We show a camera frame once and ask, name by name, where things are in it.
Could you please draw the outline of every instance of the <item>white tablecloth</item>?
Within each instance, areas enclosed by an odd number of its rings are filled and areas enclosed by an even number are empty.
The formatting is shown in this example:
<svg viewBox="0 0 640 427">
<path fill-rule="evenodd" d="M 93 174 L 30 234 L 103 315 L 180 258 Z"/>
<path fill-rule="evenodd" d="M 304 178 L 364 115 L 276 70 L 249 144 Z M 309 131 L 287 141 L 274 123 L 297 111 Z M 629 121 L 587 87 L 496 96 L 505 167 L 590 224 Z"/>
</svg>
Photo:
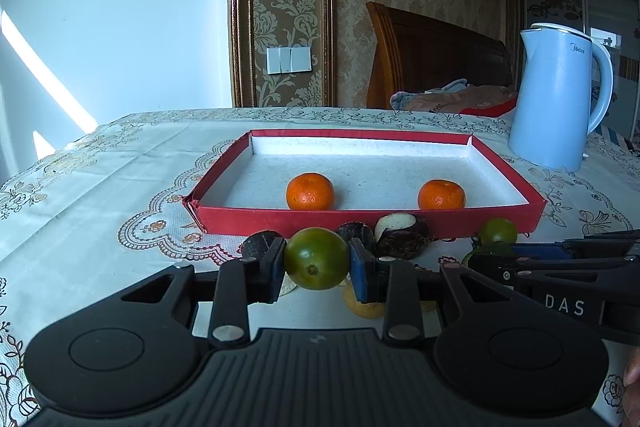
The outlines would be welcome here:
<svg viewBox="0 0 640 427">
<path fill-rule="evenodd" d="M 212 162 L 252 128 L 351 127 L 473 133 L 546 198 L 537 230 L 523 241 L 561 241 L 640 228 L 640 160 L 591 135 L 576 174 L 517 158 L 509 123 L 470 116 L 337 108 L 189 110 L 136 114 L 101 126 L 44 158 L 0 189 L 0 417 L 20 425 L 37 411 L 22 359 L 43 327 L 157 272 L 177 259 L 199 271 L 237 256 L 241 237 L 204 235 L 180 204 Z M 437 270 L 470 241 L 438 241 L 418 260 Z M 272 327 L 379 328 L 349 312 L 341 289 L 295 289 L 275 305 L 252 305 L 252 332 Z M 309 307 L 314 313 L 309 314 Z M 196 321 L 204 334 L 207 307 Z M 426 330 L 438 331 L 435 314 Z M 626 348 L 607 343 L 610 371 L 596 403 L 619 423 Z"/>
</svg>

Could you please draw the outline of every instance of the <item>white wall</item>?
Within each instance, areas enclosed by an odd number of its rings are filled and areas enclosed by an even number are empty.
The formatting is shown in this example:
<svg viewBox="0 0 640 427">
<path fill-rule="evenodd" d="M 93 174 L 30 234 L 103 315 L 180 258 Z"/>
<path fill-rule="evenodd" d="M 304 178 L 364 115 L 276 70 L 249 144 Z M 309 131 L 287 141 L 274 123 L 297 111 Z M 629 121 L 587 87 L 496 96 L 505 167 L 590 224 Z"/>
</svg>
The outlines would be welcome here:
<svg viewBox="0 0 640 427">
<path fill-rule="evenodd" d="M 0 6 L 101 124 L 132 112 L 231 107 L 226 1 L 0 0 Z M 2 35 L 0 87 L 19 169 L 36 159 L 34 130 L 56 148 L 82 136 Z"/>
</svg>

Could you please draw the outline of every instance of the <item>light switch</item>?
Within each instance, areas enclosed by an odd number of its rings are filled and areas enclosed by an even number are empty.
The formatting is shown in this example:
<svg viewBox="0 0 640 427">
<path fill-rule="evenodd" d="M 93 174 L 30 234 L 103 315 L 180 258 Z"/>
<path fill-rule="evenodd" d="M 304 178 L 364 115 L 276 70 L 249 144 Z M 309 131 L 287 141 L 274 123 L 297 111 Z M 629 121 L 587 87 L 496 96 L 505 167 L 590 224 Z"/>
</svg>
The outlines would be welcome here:
<svg viewBox="0 0 640 427">
<path fill-rule="evenodd" d="M 282 48 L 267 48 L 267 74 L 280 73 L 280 50 Z"/>
<path fill-rule="evenodd" d="M 280 72 L 291 72 L 291 48 L 280 48 Z"/>
<path fill-rule="evenodd" d="M 291 49 L 291 72 L 311 71 L 311 48 L 296 46 Z"/>
</svg>

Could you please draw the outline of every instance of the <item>metal screw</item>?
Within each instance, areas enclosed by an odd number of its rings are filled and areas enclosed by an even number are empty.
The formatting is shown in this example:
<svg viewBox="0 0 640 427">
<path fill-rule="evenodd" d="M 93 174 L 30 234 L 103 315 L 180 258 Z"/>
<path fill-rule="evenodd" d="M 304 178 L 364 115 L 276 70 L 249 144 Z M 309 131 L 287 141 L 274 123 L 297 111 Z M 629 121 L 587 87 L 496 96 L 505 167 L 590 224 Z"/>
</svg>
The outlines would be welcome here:
<svg viewBox="0 0 640 427">
<path fill-rule="evenodd" d="M 244 330 L 238 326 L 225 324 L 213 330 L 213 338 L 220 342 L 239 341 L 244 337 Z"/>
<path fill-rule="evenodd" d="M 420 336 L 420 330 L 411 324 L 398 324 L 391 326 L 388 334 L 396 341 L 412 341 Z"/>
</svg>

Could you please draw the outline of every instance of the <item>electric kettle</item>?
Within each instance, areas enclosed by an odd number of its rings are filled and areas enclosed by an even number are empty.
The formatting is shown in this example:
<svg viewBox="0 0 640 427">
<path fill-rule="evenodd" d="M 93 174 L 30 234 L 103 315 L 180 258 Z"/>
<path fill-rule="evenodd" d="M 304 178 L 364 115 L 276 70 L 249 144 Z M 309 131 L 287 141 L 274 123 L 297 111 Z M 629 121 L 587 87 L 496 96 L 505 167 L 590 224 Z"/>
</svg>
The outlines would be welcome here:
<svg viewBox="0 0 640 427">
<path fill-rule="evenodd" d="M 580 168 L 587 135 L 604 118 L 613 92 L 606 48 L 559 24 L 535 23 L 520 32 L 527 52 L 509 147 L 555 171 Z M 591 57 L 600 68 L 600 95 L 591 112 Z"/>
</svg>

